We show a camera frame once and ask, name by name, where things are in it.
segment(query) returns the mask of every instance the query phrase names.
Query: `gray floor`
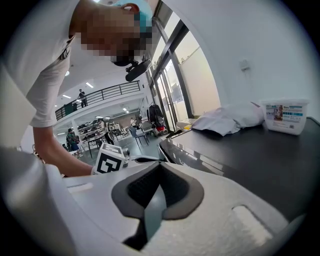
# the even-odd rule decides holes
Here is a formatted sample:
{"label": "gray floor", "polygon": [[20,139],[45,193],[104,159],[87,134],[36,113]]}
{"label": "gray floor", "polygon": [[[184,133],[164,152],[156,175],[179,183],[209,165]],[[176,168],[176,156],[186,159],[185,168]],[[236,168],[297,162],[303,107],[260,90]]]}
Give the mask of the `gray floor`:
{"label": "gray floor", "polygon": [[[143,137],[140,138],[142,144],[140,144],[140,141],[138,139],[137,144],[136,140],[130,136],[120,141],[117,141],[117,139],[115,139],[114,145],[120,146],[122,148],[128,148],[130,150],[131,156],[145,155],[156,158],[159,157],[157,145],[162,141],[162,139],[160,137],[156,138],[152,135],[148,135],[148,139],[150,141],[149,145],[147,145]],[[99,150],[96,146],[92,147],[91,153],[92,158],[90,156],[89,150],[84,151],[83,156],[80,158],[80,160],[91,166],[94,166],[96,164],[97,156],[99,153]]]}

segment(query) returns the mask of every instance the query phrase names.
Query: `black metal railing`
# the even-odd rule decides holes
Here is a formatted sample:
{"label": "black metal railing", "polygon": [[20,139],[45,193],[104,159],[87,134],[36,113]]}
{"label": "black metal railing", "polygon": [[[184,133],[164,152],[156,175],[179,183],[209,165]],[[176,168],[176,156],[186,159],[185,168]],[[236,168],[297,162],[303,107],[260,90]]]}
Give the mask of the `black metal railing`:
{"label": "black metal railing", "polygon": [[114,85],[108,88],[97,90],[90,94],[87,94],[85,98],[79,98],[71,101],[70,103],[63,105],[55,111],[56,120],[60,120],[65,116],[77,111],[79,108],[85,108],[92,104],[111,99],[120,95],[126,95],[134,92],[139,92],[139,81],[126,82],[118,85]]}

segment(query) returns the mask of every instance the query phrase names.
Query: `white t-shirt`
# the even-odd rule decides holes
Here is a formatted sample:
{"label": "white t-shirt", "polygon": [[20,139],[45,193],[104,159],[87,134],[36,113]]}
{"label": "white t-shirt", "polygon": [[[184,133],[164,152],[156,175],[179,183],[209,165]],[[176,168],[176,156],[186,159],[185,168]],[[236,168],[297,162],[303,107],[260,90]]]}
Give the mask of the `white t-shirt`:
{"label": "white t-shirt", "polygon": [[41,1],[21,22],[1,58],[1,65],[36,109],[33,127],[49,127],[57,121],[55,102],[70,55],[58,58],[70,40],[69,26],[78,2]]}

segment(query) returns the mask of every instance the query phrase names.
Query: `white plastic container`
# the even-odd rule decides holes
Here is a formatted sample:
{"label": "white plastic container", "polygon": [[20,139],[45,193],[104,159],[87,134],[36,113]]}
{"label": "white plastic container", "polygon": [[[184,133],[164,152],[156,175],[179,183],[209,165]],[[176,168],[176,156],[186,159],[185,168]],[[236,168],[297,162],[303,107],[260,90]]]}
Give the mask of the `white plastic container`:
{"label": "white plastic container", "polygon": [[307,99],[261,100],[264,120],[269,130],[299,135],[306,124]]}

